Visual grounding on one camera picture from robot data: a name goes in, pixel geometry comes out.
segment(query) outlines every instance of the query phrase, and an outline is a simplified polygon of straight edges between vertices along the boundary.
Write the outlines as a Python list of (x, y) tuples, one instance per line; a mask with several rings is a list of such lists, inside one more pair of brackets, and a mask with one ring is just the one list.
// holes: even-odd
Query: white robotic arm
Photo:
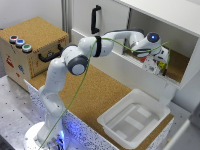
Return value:
[(65, 106), (60, 99), (58, 92), (60, 92), (64, 87), (67, 72), (70, 71), (73, 75), (81, 75), (85, 72), (91, 48), (96, 40), (97, 42), (94, 45), (91, 56), (99, 57), (109, 55), (113, 50), (114, 42), (111, 40), (104, 40), (104, 38), (113, 40), (128, 39), (131, 49), (136, 50), (133, 54), (137, 57), (150, 56), (154, 65), (154, 60), (162, 61), (164, 63), (168, 61), (168, 50), (163, 47), (154, 51), (147, 51), (161, 45), (159, 35), (156, 33), (149, 33), (146, 37), (144, 37), (144, 32), (141, 29), (136, 28), (132, 30), (108, 32), (102, 37), (86, 37), (80, 40), (78, 46), (69, 44), (63, 50), (60, 58), (55, 58), (51, 61), (47, 72), (46, 84), (39, 90), (40, 99), (47, 109), (45, 124), (35, 137), (35, 141), (37, 141), (39, 146), (44, 143), (44, 148), (48, 148), (49, 145), (52, 145), (51, 143), (53, 141), (55, 143), (54, 139), (59, 138), (61, 135), (63, 129), (62, 121), (57, 124), (56, 128), (54, 128), (46, 142), (44, 142), (54, 124), (65, 110)]

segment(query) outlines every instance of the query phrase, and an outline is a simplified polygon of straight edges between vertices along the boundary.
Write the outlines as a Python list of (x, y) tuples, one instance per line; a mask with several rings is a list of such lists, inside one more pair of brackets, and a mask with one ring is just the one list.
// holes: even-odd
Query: black joint ring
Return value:
[(94, 57), (99, 57), (101, 54), (101, 37), (95, 36), (95, 38), (97, 39), (97, 50), (96, 50), (96, 54)]

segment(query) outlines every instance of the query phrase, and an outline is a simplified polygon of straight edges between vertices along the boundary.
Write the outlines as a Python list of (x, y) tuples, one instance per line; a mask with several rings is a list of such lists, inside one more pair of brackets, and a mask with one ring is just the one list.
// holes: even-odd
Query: cabinet door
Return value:
[[(92, 9), (99, 5), (101, 10), (96, 12), (96, 28), (100, 32), (91, 34)], [(113, 0), (74, 0), (72, 28), (86, 37), (99, 35), (113, 30), (127, 28), (129, 8)], [(122, 53), (122, 47), (115, 44), (114, 51)]]

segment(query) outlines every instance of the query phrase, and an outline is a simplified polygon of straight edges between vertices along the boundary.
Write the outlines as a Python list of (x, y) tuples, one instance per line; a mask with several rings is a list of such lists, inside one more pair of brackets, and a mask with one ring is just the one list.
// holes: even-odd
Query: brown countertop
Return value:
[[(78, 89), (82, 78), (83, 75), (67, 74), (65, 87), (59, 93), (66, 107)], [(39, 89), (45, 84), (45, 80), (46, 72), (31, 79), (29, 83)], [(129, 92), (131, 92), (131, 89), (90, 65), (83, 86), (69, 110), (108, 141), (123, 150), (124, 148), (105, 134), (102, 126), (97, 122), (97, 118)], [(172, 119), (173, 115), (168, 115), (136, 150), (146, 149)]]

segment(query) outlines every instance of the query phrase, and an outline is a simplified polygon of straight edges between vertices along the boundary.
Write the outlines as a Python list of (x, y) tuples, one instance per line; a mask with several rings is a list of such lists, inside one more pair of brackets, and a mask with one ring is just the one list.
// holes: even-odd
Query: red object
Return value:
[(147, 57), (142, 57), (141, 61), (144, 62), (146, 60)]
[(18, 73), (16, 73), (16, 75), (17, 75), (18, 77), (20, 77), (20, 75), (19, 75)]
[(13, 63), (12, 63), (12, 61), (11, 61), (11, 59), (10, 59), (10, 56), (8, 56), (6, 62), (7, 62), (12, 68), (14, 68), (14, 65), (13, 65)]

